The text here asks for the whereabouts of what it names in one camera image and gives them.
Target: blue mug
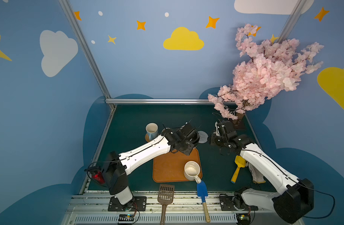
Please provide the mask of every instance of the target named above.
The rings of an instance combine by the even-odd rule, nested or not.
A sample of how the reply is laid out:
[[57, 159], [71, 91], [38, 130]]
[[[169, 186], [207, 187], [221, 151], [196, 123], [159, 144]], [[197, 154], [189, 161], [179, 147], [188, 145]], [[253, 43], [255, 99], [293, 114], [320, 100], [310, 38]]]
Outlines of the blue mug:
[[157, 124], [155, 124], [155, 123], [147, 124], [146, 131], [147, 131], [148, 139], [150, 141], [152, 141], [153, 139], [155, 139], [158, 136]]

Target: orange tray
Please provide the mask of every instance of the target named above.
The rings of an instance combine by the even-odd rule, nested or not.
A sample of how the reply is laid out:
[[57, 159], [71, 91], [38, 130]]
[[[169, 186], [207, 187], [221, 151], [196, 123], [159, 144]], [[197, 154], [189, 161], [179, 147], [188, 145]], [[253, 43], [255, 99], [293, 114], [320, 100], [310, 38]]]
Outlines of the orange tray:
[[199, 164], [201, 172], [199, 178], [202, 178], [202, 167], [199, 159], [197, 149], [193, 149], [189, 156], [186, 156], [182, 152], [166, 153], [159, 155], [153, 159], [153, 180], [157, 183], [162, 182], [182, 182], [189, 181], [183, 174], [185, 164], [188, 161], [195, 161]]

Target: yellow cloud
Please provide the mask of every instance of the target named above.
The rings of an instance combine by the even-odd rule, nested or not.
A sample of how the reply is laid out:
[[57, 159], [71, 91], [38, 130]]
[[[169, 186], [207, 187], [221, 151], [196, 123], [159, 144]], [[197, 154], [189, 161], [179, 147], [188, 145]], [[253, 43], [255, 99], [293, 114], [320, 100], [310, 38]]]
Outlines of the yellow cloud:
[[318, 84], [344, 109], [344, 69], [329, 67], [318, 74]]
[[204, 42], [198, 38], [198, 34], [186, 27], [175, 29], [171, 38], [163, 42], [163, 47], [168, 50], [200, 50], [203, 46]]

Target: mug handle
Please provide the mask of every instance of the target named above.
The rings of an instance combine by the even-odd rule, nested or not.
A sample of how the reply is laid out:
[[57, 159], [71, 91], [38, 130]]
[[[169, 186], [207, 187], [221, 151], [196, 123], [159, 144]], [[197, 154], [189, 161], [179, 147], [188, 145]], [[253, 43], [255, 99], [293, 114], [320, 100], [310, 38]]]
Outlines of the mug handle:
[[198, 176], [195, 176], [195, 180], [196, 180], [197, 184], [201, 183], [201, 178], [199, 178]]

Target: green table surface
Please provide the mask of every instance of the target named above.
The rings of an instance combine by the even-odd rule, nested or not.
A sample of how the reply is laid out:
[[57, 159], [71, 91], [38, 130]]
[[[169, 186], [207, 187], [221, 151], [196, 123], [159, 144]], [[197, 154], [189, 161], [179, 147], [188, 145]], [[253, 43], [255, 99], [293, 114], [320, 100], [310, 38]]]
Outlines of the green table surface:
[[[211, 135], [215, 129], [217, 112], [211, 105], [118, 105], [103, 144], [98, 161], [104, 161], [109, 152], [126, 152], [146, 143], [145, 127], [149, 123], [156, 123], [158, 131], [163, 130], [162, 123], [168, 128], [177, 128], [190, 121], [198, 131]], [[254, 138], [251, 128], [244, 117], [247, 130], [237, 130], [237, 134], [246, 134]], [[252, 187], [257, 190], [275, 191], [270, 182], [254, 184], [248, 169], [241, 168], [235, 184], [231, 178], [237, 165], [234, 163], [236, 154], [229, 155], [226, 148], [220, 150], [218, 146], [211, 146], [209, 142], [198, 144], [203, 173], [202, 180], [206, 183], [208, 191], [237, 191], [241, 187]], [[160, 183], [152, 179], [153, 160], [135, 169], [129, 176], [131, 191], [157, 191]], [[170, 182], [176, 191], [196, 191], [195, 181]], [[91, 182], [88, 190], [107, 190]]]

